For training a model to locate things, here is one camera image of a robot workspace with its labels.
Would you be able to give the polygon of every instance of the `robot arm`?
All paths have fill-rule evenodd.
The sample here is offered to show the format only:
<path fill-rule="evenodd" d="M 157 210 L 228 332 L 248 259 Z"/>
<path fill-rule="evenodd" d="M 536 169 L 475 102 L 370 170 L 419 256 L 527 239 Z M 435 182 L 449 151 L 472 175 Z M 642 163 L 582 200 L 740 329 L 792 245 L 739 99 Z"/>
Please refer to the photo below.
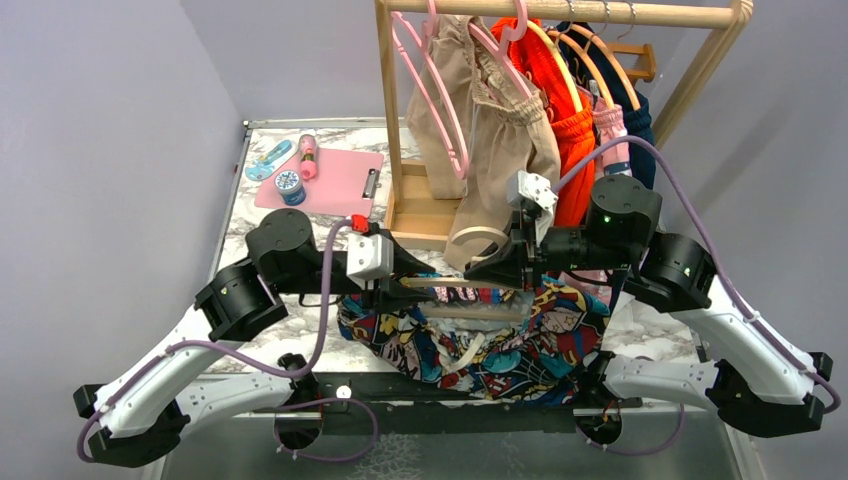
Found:
<path fill-rule="evenodd" d="M 354 255 L 348 262 L 347 252 L 331 252 L 331 293 L 361 294 L 381 311 L 430 299 L 388 277 L 392 273 L 431 273 L 432 267 L 416 260 L 396 245 L 389 232 L 364 218 L 355 219 L 353 228 L 357 244 L 367 244 L 371 254 L 363 258 Z M 74 393 L 77 411 L 88 419 L 87 426 L 98 423 L 101 427 L 87 441 L 90 457 L 78 452 L 82 458 L 142 466 L 209 423 L 277 407 L 292 398 L 299 379 L 265 373 L 192 385 L 225 353 L 286 318 L 288 312 L 279 294 L 321 292 L 324 254 L 315 247 L 306 215 L 277 210 L 248 233 L 246 241 L 248 258 L 219 271 L 156 347 L 113 382 L 83 385 Z"/>
<path fill-rule="evenodd" d="M 588 356 L 579 383 L 593 392 L 598 405 L 634 397 L 683 403 L 716 411 L 724 422 L 758 437 L 821 428 L 825 407 L 813 395 L 808 371 L 828 379 L 830 357 L 795 347 L 761 317 L 759 325 L 746 319 L 701 245 L 656 231 L 659 194 L 632 177 L 604 177 L 592 189 L 585 225 L 560 228 L 548 223 L 550 202 L 537 200 L 546 198 L 537 193 L 546 187 L 538 175 L 513 177 L 509 197 L 517 211 L 510 241 L 471 266 L 465 277 L 527 289 L 540 285 L 541 276 L 551 271 L 629 269 L 624 291 L 696 331 L 714 359 L 687 364 L 611 352 Z M 762 329 L 806 370 L 793 366 Z"/>

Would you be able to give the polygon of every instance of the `cable tie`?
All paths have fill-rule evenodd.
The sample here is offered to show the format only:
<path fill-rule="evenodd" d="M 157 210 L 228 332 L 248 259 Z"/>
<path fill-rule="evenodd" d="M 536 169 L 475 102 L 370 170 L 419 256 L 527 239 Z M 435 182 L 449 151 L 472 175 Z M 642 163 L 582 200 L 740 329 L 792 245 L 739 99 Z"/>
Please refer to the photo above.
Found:
<path fill-rule="evenodd" d="M 751 310 L 751 314 L 753 314 L 753 316 L 751 318 L 746 318 L 745 323 L 759 322 L 763 319 L 763 316 L 760 315 L 759 310 Z"/>

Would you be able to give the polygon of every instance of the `pink clipboard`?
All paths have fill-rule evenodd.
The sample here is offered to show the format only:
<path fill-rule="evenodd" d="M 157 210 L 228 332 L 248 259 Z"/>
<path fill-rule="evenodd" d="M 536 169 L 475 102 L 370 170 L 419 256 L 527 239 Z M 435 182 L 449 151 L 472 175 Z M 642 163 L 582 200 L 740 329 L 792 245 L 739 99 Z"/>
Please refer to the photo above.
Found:
<path fill-rule="evenodd" d="M 383 167 L 382 154 L 319 148 L 316 163 L 318 176 L 303 181 L 306 200 L 300 205 L 286 205 L 274 185 L 274 179 L 283 170 L 300 171 L 299 154 L 259 184 L 259 192 L 253 204 L 260 208 L 295 208 L 304 213 L 342 217 L 371 215 L 374 193 Z"/>

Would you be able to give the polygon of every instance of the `wooden clothing rack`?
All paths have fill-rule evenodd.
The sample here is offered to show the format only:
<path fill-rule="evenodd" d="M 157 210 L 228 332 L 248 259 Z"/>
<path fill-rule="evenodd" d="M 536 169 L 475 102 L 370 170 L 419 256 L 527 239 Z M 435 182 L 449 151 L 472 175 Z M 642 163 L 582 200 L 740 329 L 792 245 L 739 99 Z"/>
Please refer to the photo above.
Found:
<path fill-rule="evenodd" d="M 392 190 L 386 212 L 386 228 L 405 248 L 442 251 L 447 244 L 448 232 L 460 200 L 433 199 L 424 164 L 416 160 L 401 160 L 395 49 L 392 46 L 391 31 L 391 12 L 427 13 L 427 0 L 375 0 L 374 3 L 392 166 Z M 529 17 L 543 20 L 608 21 L 624 25 L 632 22 L 635 25 L 712 30 L 665 107 L 654 117 L 653 130 L 658 147 L 662 147 L 680 123 L 748 24 L 754 8 L 753 0 L 730 0 L 727 7 L 635 3 L 637 15 L 634 22 L 630 4 L 625 2 L 574 0 L 571 18 L 571 8 L 565 0 L 526 0 L 526 3 Z M 436 0 L 436 11 L 441 14 L 494 17 L 517 15 L 513 0 Z"/>

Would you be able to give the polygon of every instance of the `orange shirt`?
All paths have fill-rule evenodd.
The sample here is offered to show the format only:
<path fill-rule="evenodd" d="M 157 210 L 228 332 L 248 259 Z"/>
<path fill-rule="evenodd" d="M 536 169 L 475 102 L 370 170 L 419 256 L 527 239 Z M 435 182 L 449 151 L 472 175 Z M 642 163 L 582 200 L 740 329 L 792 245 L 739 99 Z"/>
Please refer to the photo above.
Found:
<path fill-rule="evenodd" d="M 531 21 L 541 25 L 538 20 Z M 502 18 L 492 27 L 492 34 L 500 40 L 504 27 L 515 28 L 517 24 L 515 18 Z M 553 117 L 551 127 L 559 147 L 560 176 L 563 176 L 595 148 L 589 99 L 580 93 L 583 110 L 575 112 L 563 73 L 545 41 L 533 31 L 528 29 L 521 40 L 510 43 L 507 54 L 516 70 L 527 76 L 548 98 L 549 114 Z M 555 226 L 573 227 L 581 224 L 589 206 L 589 193 L 594 182 L 595 166 L 594 162 L 590 162 L 560 190 Z"/>

